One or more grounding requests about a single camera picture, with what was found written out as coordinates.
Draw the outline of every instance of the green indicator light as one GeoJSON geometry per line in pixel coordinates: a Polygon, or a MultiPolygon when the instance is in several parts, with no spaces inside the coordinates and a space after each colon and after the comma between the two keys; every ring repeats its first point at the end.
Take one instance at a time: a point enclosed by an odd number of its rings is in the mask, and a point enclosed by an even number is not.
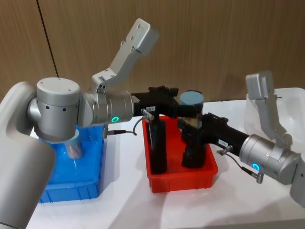
{"type": "Polygon", "coordinates": [[[111,122],[112,123],[116,123],[117,121],[119,121],[119,117],[118,116],[115,116],[115,117],[113,117],[112,119],[111,119],[111,122]]]}

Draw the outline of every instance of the white table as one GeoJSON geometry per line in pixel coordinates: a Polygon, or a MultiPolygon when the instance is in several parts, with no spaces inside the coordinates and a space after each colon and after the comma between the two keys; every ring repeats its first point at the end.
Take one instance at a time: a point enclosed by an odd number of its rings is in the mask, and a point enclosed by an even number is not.
{"type": "MultiPolygon", "coordinates": [[[[205,113],[225,116],[230,126],[243,132],[244,109],[245,100],[204,104],[205,113]]],[[[137,119],[110,129],[131,130],[137,119]]],[[[219,172],[211,188],[153,194],[142,126],[136,131],[137,136],[108,137],[105,189],[97,199],[39,204],[27,228],[305,228],[305,209],[290,198],[290,186],[267,176],[257,184],[230,158],[216,154],[216,146],[212,150],[219,172]]]]}

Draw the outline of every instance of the wooden wall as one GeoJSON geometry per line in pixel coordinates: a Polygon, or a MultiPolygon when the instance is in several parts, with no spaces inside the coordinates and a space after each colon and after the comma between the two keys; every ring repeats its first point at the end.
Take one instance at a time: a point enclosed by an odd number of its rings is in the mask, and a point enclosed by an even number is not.
{"type": "MultiPolygon", "coordinates": [[[[6,2],[27,5],[24,1],[6,2]]],[[[27,7],[34,11],[30,17],[37,19],[33,3],[27,7]]],[[[137,62],[121,88],[141,92],[149,86],[164,84],[181,91],[203,91],[207,101],[243,99],[245,76],[261,70],[273,71],[277,88],[305,88],[304,0],[38,0],[38,3],[58,75],[76,81],[84,91],[91,76],[110,65],[137,18],[149,22],[160,38],[152,53],[137,62]]],[[[21,6],[18,9],[4,13],[10,20],[17,17],[20,23],[25,23],[22,16],[29,13],[22,12],[21,6]]],[[[39,27],[36,34],[43,37],[41,22],[35,23],[31,27],[23,25],[24,33],[32,36],[34,28],[39,27]]],[[[24,71],[29,62],[43,59],[44,65],[39,65],[40,72],[33,77],[54,74],[50,55],[44,55],[46,41],[38,47],[23,51],[23,55],[35,56],[35,60],[27,61],[19,69],[24,71]]],[[[11,49],[14,47],[6,47],[6,55],[11,49]]],[[[20,71],[8,68],[4,77],[20,71]]]]}
{"type": "Polygon", "coordinates": [[[36,0],[0,0],[0,101],[21,81],[56,77],[36,0]]]}

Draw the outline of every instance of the sticker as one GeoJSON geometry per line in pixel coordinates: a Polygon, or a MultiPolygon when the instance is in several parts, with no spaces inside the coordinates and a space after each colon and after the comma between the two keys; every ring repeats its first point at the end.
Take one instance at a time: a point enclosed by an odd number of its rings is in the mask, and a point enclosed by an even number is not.
{"type": "Polygon", "coordinates": [[[155,109],[156,109],[155,106],[148,106],[148,107],[146,107],[146,110],[147,110],[148,112],[150,112],[150,111],[155,111],[155,109]]]}
{"type": "Polygon", "coordinates": [[[220,145],[222,145],[222,146],[224,146],[224,147],[228,147],[228,143],[226,143],[225,141],[223,141],[223,140],[220,140],[220,139],[218,139],[218,144],[220,144],[220,145]]]}

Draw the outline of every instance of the gray cap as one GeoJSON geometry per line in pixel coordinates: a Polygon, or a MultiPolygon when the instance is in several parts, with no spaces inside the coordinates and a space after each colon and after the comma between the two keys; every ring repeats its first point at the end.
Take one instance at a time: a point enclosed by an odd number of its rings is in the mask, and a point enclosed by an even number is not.
{"type": "Polygon", "coordinates": [[[180,97],[180,104],[183,105],[195,105],[202,104],[204,101],[203,95],[197,91],[183,92],[180,97]]]}
{"type": "Polygon", "coordinates": [[[37,83],[37,100],[52,106],[69,106],[78,103],[79,85],[64,78],[45,78],[37,83]]]}

